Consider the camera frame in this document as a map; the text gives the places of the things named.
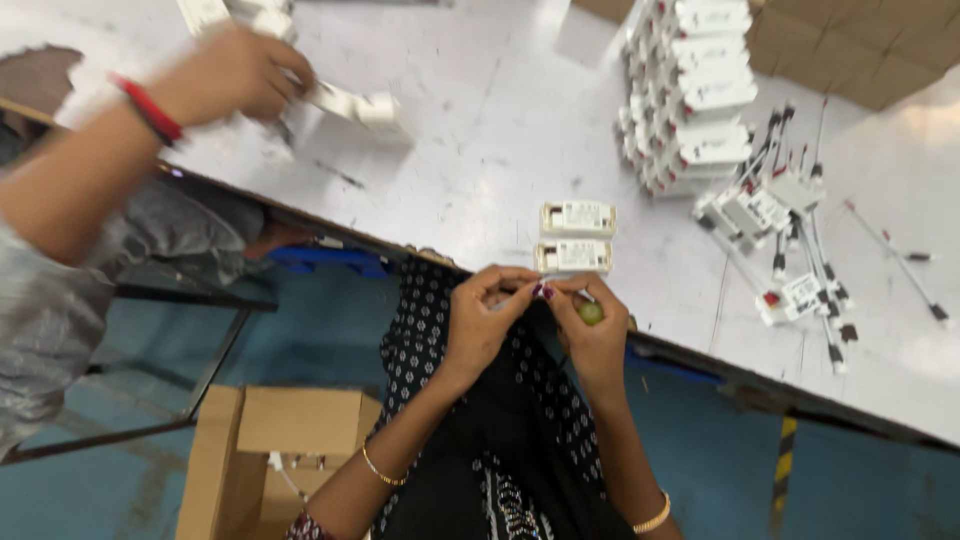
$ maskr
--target gold bangle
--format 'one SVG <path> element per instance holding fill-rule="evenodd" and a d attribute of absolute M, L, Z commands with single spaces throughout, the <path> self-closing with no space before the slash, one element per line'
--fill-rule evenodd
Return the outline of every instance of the gold bangle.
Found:
<path fill-rule="evenodd" d="M 390 478 L 388 478 L 387 476 L 385 476 L 384 474 L 380 473 L 380 471 L 377 471 L 377 470 L 376 470 L 376 467 L 374 467 L 374 466 L 373 466 L 373 463 L 371 463 L 370 457 L 367 455 L 367 439 L 364 439 L 364 441 L 363 441 L 363 457 L 364 457 L 364 459 L 367 460 L 367 464 L 370 465 L 370 470 L 371 470 L 371 471 L 373 471 L 377 476 L 379 476 L 381 480 L 387 482 L 388 484 L 390 484 L 390 485 L 392 485 L 392 486 L 394 486 L 394 487 L 399 487 L 399 486 L 407 483 L 407 479 L 410 478 L 410 472 L 409 472 L 409 471 L 407 472 L 407 475 L 406 475 L 405 477 L 403 477 L 402 479 L 399 479 L 399 480 L 390 479 Z"/>
<path fill-rule="evenodd" d="M 650 532 L 651 530 L 663 525 L 663 522 L 666 521 L 666 518 L 670 515 L 670 496 L 666 494 L 662 489 L 660 492 L 663 494 L 663 498 L 666 499 L 666 504 L 663 506 L 663 510 L 657 514 L 657 517 L 654 519 L 641 523 L 640 525 L 634 525 L 634 534 L 643 534 L 644 532 Z"/>

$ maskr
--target forearm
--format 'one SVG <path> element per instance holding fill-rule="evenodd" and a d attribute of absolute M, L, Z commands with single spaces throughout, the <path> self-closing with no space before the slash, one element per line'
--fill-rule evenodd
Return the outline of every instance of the forearm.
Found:
<path fill-rule="evenodd" d="M 444 371 L 434 374 L 414 399 L 367 443 L 367 454 L 377 470 L 390 479 L 402 479 L 430 435 L 468 384 Z M 394 492 L 355 454 L 317 493 L 306 510 L 338 540 L 362 538 L 380 507 Z"/>
<path fill-rule="evenodd" d="M 159 139 L 130 105 L 117 103 L 0 184 L 0 215 L 45 256 L 83 260 L 103 222 L 154 166 Z"/>
<path fill-rule="evenodd" d="M 597 446 L 604 471 L 607 494 L 613 506 L 630 525 L 639 525 L 657 517 L 665 504 L 646 452 L 636 432 L 627 404 L 626 390 L 588 394 L 596 425 Z M 682 538 L 672 518 L 644 533 L 645 540 Z"/>

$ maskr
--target green object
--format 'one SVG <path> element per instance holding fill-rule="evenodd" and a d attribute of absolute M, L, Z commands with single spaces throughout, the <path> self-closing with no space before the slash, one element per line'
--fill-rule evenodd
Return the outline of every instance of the green object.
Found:
<path fill-rule="evenodd" d="M 583 304 L 577 308 L 577 312 L 588 326 L 594 326 L 603 320 L 603 309 L 596 302 Z"/>

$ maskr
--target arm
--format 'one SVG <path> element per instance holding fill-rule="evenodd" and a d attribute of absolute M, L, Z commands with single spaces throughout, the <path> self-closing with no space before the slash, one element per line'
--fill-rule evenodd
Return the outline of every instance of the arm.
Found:
<path fill-rule="evenodd" d="M 522 268 L 491 266 L 453 291 L 450 336 L 440 368 L 367 443 L 370 461 L 381 474 L 404 478 L 446 412 L 493 362 L 507 329 L 530 306 L 539 277 Z M 503 299 L 509 299 L 503 308 L 489 309 Z M 381 480 L 358 452 L 317 490 L 306 511 L 339 540 L 362 538 L 393 492 L 394 487 Z"/>
<path fill-rule="evenodd" d="M 631 526 L 657 517 L 665 506 L 657 479 L 636 432 L 623 379 L 630 312 L 596 274 L 551 282 L 544 295 L 560 325 L 564 345 L 593 410 L 600 464 L 611 503 Z M 604 319 L 588 326 L 577 313 L 587 293 L 600 303 Z M 672 517 L 642 534 L 645 540 L 681 540 Z"/>
<path fill-rule="evenodd" d="M 304 81 L 287 80 L 287 68 Z M 149 85 L 148 94 L 183 127 L 235 111 L 276 118 L 313 85 L 309 62 L 286 44 L 228 26 L 194 56 Z M 84 259 L 101 224 L 156 161 L 160 141 L 127 103 L 110 106 L 78 132 L 54 135 L 44 151 L 0 184 L 0 217 L 43 255 Z"/>

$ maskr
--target stack of led drivers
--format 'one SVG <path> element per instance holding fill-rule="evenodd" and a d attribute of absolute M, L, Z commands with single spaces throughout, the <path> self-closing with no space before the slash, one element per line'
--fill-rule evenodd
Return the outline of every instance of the stack of led drivers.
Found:
<path fill-rule="evenodd" d="M 593 201 L 546 203 L 540 210 L 534 268 L 543 274 L 600 272 L 613 269 L 611 238 L 616 207 Z"/>
<path fill-rule="evenodd" d="M 651 197 L 700 193 L 750 157 L 740 112 L 756 98 L 746 0 L 648 0 L 624 54 L 623 156 Z"/>

